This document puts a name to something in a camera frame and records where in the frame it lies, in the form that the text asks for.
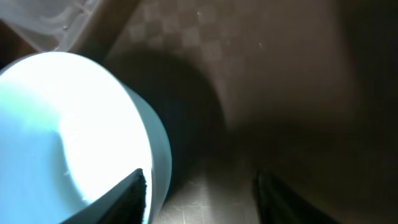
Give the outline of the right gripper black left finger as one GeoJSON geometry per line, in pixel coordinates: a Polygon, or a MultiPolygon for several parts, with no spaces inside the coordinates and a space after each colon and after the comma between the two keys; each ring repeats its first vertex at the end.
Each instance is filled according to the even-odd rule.
{"type": "Polygon", "coordinates": [[[143,171],[138,168],[62,224],[141,224],[146,208],[146,188],[143,171]]]}

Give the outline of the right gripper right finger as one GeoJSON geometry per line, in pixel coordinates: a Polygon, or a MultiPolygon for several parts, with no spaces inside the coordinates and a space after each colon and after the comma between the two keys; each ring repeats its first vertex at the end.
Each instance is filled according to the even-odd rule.
{"type": "Polygon", "coordinates": [[[304,200],[270,172],[257,172],[254,195],[261,223],[338,224],[334,218],[304,200]]]}

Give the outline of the light blue rice bowl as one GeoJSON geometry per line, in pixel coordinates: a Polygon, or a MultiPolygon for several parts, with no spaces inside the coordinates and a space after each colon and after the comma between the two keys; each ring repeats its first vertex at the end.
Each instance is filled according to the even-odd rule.
{"type": "Polygon", "coordinates": [[[62,223],[136,169],[142,223],[172,176],[167,132],[148,102],[100,64],[45,52],[1,70],[1,222],[62,223]]]}

